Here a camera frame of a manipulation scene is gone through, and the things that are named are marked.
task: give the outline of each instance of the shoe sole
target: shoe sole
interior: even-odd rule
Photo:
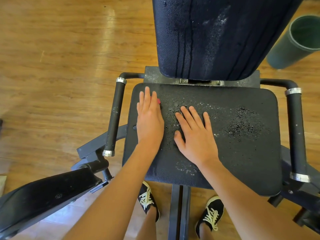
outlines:
[[[217,195],[216,195],[216,196],[211,197],[211,198],[208,200],[208,202],[207,202],[207,204],[206,204],[206,207],[207,207],[207,206],[209,206],[209,205],[210,205],[210,203],[211,203],[211,202],[214,202],[215,200],[220,200],[220,197],[219,197],[219,196],[217,196]],[[194,231],[195,231],[195,234],[196,234],[196,235],[197,235],[197,230],[196,230],[196,229],[197,229],[198,222],[199,222],[199,221],[197,221],[197,223],[196,223],[196,224],[195,224],[195,226],[194,226]]]
[[[146,181],[143,181],[142,182],[147,188],[150,188],[150,191],[151,191],[151,187],[150,187],[150,185],[146,182]],[[158,218],[158,220],[160,219],[160,211],[159,211],[159,208],[158,208],[158,206],[157,206],[157,210],[158,210],[158,214],[159,214],[159,218]]]

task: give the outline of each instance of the sneaker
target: sneaker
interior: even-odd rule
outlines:
[[[157,216],[155,218],[155,222],[157,222],[158,219],[160,218],[160,212],[159,212],[159,209],[158,209],[157,204],[155,202],[155,199],[153,198],[153,196],[151,194],[150,186],[148,185],[148,183],[146,181],[142,182],[142,186],[141,186],[139,196],[138,196],[138,202],[142,206],[145,213],[148,212],[151,205],[157,209]]]
[[[210,230],[218,231],[218,221],[222,218],[224,212],[224,205],[219,196],[212,197],[208,202],[206,209],[202,213],[200,220],[195,225],[195,232],[200,238],[200,224],[205,223]]]

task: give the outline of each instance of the wooden floor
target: wooden floor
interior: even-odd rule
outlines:
[[[295,17],[319,14],[320,1],[305,1]],[[26,183],[67,172],[79,158],[76,149],[108,128],[115,78],[157,66],[151,0],[0,0],[0,174],[5,193]],[[320,52],[274,70],[263,61],[263,78],[296,81],[303,89],[308,162],[320,170]],[[131,92],[126,86],[120,125],[126,124]],[[270,89],[279,103],[282,144],[288,146],[283,88]],[[110,171],[121,168],[124,140],[116,145]],[[171,185],[150,183],[162,217],[158,239],[167,239]],[[97,194],[88,194],[14,239],[61,239]],[[192,189],[193,227],[213,190]],[[284,200],[280,210],[293,217],[299,206]],[[144,212],[136,205],[126,238],[136,236]],[[228,216],[215,239],[239,239]]]

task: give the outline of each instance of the person's left hand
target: person's left hand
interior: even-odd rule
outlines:
[[[137,103],[138,121],[137,133],[138,143],[146,144],[149,148],[159,150],[163,138],[165,122],[163,121],[160,104],[158,104],[157,93],[146,87],[145,93],[139,94],[140,101]]]

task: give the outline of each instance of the cream shoelace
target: cream shoelace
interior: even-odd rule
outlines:
[[[211,210],[209,210],[209,207],[207,206],[207,211],[208,214],[205,216],[205,218],[203,219],[206,222],[209,222],[212,225],[212,229],[215,231],[218,231],[218,227],[217,224],[215,224],[219,214],[217,210],[214,210],[211,208]]]
[[[141,200],[140,204],[143,206],[143,209],[145,210],[148,205],[153,204],[153,201],[150,198],[151,189],[148,188],[145,193],[141,194]]]

